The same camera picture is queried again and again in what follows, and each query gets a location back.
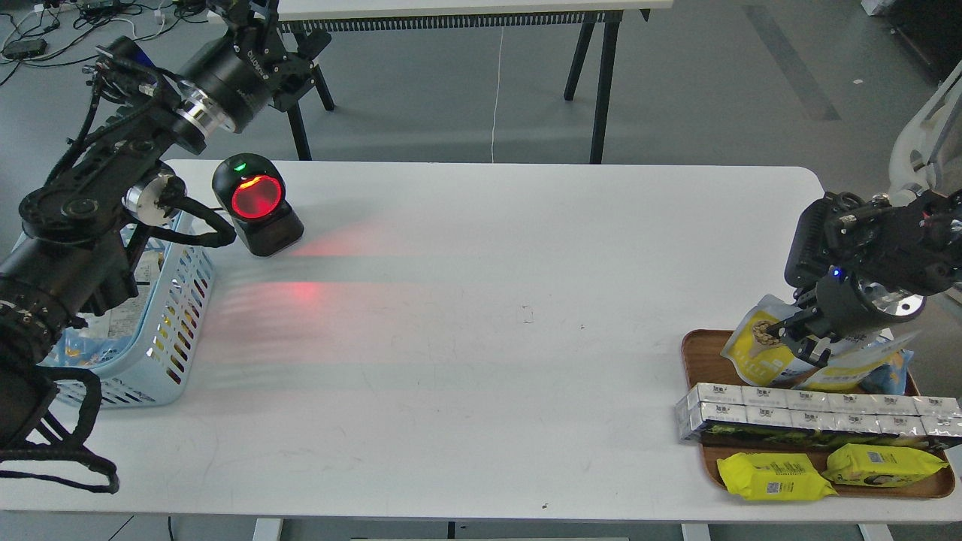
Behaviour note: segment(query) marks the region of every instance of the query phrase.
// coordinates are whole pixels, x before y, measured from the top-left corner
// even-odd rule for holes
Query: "table leg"
[[[334,111],[334,98],[331,97],[331,90],[327,88],[327,81],[324,74],[320,72],[320,66],[314,64],[311,68],[311,77],[314,78],[314,88],[320,96],[320,102],[324,104],[324,111]]]
[[[683,524],[681,525],[681,537],[685,541],[712,540],[712,534],[708,531],[707,524]]]
[[[284,519],[257,519],[252,541],[280,541]]]
[[[574,47],[574,58],[571,59],[571,70],[568,72],[568,83],[565,85],[566,101],[574,99],[574,89],[578,86],[581,67],[585,64],[585,54],[588,53],[588,45],[592,42],[594,31],[595,24],[593,22],[581,23],[581,33],[578,35],[578,44]]]
[[[288,121],[291,123],[291,135],[294,136],[294,147],[297,148],[297,159],[302,162],[311,161],[311,147],[307,143],[307,132],[304,130],[304,117],[300,114],[300,105],[294,104],[288,110]]]
[[[858,530],[865,541],[892,541],[892,532],[884,524],[860,524]]]
[[[595,102],[595,128],[592,131],[592,154],[590,164],[601,163],[604,150],[604,132],[608,127],[608,103],[611,101],[611,79],[615,72],[615,50],[618,47],[619,21],[604,23],[604,39],[601,42],[601,69],[598,73],[598,94]]]

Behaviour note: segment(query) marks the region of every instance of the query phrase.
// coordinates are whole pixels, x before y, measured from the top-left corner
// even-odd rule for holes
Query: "gray floor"
[[[6,1],[0,8],[25,13],[29,4]],[[759,14],[771,17],[781,41],[771,41],[771,35],[763,39]],[[156,31],[148,15],[134,21],[140,35]],[[8,27],[0,19],[0,35]],[[74,31],[67,27],[48,37],[52,47],[72,39]],[[63,59],[87,56],[94,44],[129,32],[128,24],[114,23]],[[155,63],[177,68],[220,32],[211,25],[181,25],[144,48]],[[494,155],[497,162],[587,162],[599,36],[579,93],[566,103],[561,92],[576,36],[576,27],[562,26],[335,35],[320,61],[339,107],[327,113],[312,94],[303,102],[314,157],[489,162]],[[786,58],[795,63],[785,64]],[[810,73],[807,86],[799,83],[799,66]],[[0,78],[7,70],[0,67]],[[21,68],[0,88],[0,253],[18,234],[17,202],[42,182],[63,152],[64,138],[80,125],[88,99],[84,81],[77,66]],[[856,0],[676,0],[648,23],[633,12],[621,25],[604,162],[804,166],[827,190],[871,195],[888,187],[888,156],[896,135],[934,90],[884,21],[865,16]],[[813,96],[819,95],[835,116],[812,115]],[[222,159],[243,151],[294,159],[286,118],[267,110],[241,135],[218,133],[203,157]],[[167,157],[189,154],[175,149]],[[906,325],[925,329],[915,345],[914,373],[929,394],[962,395],[962,363],[955,359],[962,350],[959,324],[930,303],[921,318]],[[107,539],[128,518],[0,513],[0,539]],[[893,534],[896,539],[959,539],[959,526],[924,532],[897,527]],[[443,538],[446,527],[297,521],[286,525],[284,538]],[[249,539],[252,528],[250,519],[238,517],[174,519],[177,538],[185,540]],[[475,538],[681,538],[671,525],[458,523],[456,532]],[[712,535],[718,540],[860,539],[854,526],[717,525]],[[165,517],[137,516],[114,539],[166,539]]]

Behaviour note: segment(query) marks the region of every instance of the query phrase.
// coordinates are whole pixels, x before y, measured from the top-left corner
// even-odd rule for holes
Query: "white wire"
[[[157,36],[159,36],[159,35],[161,34],[161,32],[164,31],[164,26],[166,26],[166,25],[167,25],[167,17],[165,16],[165,17],[164,17],[164,20],[161,21],[161,28],[158,29],[157,32],[154,33],[154,35],[151,36],[150,38],[144,38],[144,39],[141,39],[140,41],[150,41],[151,39],[156,38]]]
[[[123,17],[117,17],[117,16],[115,16],[113,20],[122,20],[130,23],[130,28],[131,28],[130,35],[133,36],[134,39],[139,39],[139,37],[137,36],[137,25],[134,24],[134,21],[130,19],[125,19]]]
[[[501,50],[504,47],[504,27],[501,27],[501,43],[497,45],[497,88],[494,89],[494,117],[491,121],[491,163],[494,163],[494,128],[497,126],[497,97],[501,94]]]

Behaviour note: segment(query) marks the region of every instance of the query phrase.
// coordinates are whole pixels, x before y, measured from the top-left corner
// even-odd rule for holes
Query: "snack bag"
[[[882,338],[888,329],[873,335],[852,335],[831,343],[822,338],[816,351],[831,349],[828,366],[815,366],[797,359],[793,352],[765,330],[791,317],[798,308],[776,296],[766,295],[742,319],[721,350],[738,376],[756,387],[792,387],[810,391],[841,392],[852,389],[908,344],[917,333],[896,340]]]
[[[877,395],[904,395],[905,381],[908,379],[908,365],[912,362],[915,352],[903,349],[897,354],[889,355],[885,364],[876,368],[862,380],[861,387],[869,393]]]
[[[918,449],[848,444],[828,456],[828,469],[822,475],[839,484],[905,486],[948,465]]]
[[[804,453],[739,452],[718,460],[731,494],[750,501],[815,501],[837,494]]]
[[[913,331],[894,340],[877,336],[861,348],[839,348],[833,345],[828,366],[806,377],[796,389],[833,393],[849,391],[879,366],[895,362],[893,357],[899,356],[899,350],[918,334],[919,331]]]
[[[735,365],[735,371],[745,383],[756,387],[778,386],[815,368],[796,359],[790,349],[765,332],[769,325],[797,311],[795,306],[778,297],[766,295],[735,328],[721,356]]]

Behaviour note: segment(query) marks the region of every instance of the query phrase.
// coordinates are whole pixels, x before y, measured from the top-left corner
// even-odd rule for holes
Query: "black strap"
[[[12,449],[0,450],[0,462],[23,460],[23,461],[66,461],[76,462],[87,466],[89,470],[107,478],[105,484],[88,484],[63,477],[49,476],[45,474],[34,474],[29,472],[17,472],[11,470],[0,470],[0,477],[6,478],[34,478],[40,480],[54,481],[72,488],[82,488],[94,493],[114,494],[120,488],[120,481],[117,478],[117,467],[110,460],[94,454],[84,447],[84,442],[93,431],[94,422],[100,412],[100,378],[89,370],[78,368],[60,367],[33,367],[40,376],[46,377],[50,381],[73,380],[82,383],[86,389],[84,399],[78,411],[77,425],[73,432],[68,431],[52,413],[47,411],[42,419],[49,425],[43,426],[38,420],[35,429],[45,437],[49,444],[34,444],[23,440],[16,444]]]

